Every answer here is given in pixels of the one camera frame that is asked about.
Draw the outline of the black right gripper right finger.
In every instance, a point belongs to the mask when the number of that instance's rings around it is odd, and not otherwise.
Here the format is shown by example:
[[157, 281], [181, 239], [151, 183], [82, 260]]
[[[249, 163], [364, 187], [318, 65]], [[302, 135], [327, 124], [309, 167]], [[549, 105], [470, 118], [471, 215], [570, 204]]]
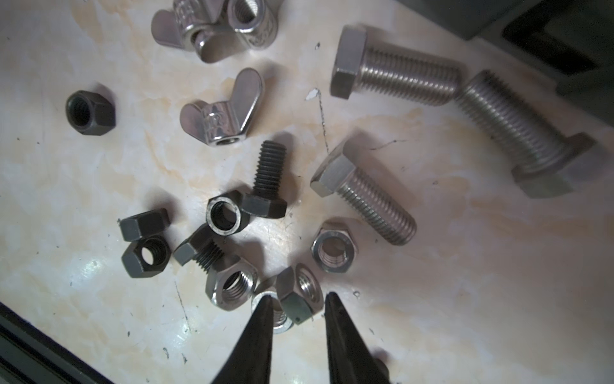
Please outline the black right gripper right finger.
[[326, 295], [325, 320], [331, 383], [390, 383], [335, 292]]

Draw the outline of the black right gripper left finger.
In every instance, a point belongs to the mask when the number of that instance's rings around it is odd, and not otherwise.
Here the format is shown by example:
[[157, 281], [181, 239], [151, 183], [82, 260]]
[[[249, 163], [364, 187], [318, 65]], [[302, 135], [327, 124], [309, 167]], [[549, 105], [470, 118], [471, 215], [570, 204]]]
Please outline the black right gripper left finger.
[[273, 299], [265, 296], [212, 383], [269, 383], [272, 347]]

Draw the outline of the silver hex nut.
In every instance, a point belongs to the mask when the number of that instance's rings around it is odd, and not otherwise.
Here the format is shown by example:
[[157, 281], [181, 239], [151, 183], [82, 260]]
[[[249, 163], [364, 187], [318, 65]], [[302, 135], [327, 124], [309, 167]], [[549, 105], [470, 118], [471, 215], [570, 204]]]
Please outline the silver hex nut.
[[217, 308], [233, 311], [251, 298], [257, 280], [255, 266], [241, 256], [225, 256], [209, 269], [206, 295]]
[[346, 273], [358, 254], [358, 246], [343, 222], [324, 222], [311, 245], [316, 264], [331, 274]]
[[303, 263], [277, 275], [275, 288], [281, 308], [295, 325], [313, 318], [324, 307], [324, 297], [313, 272]]

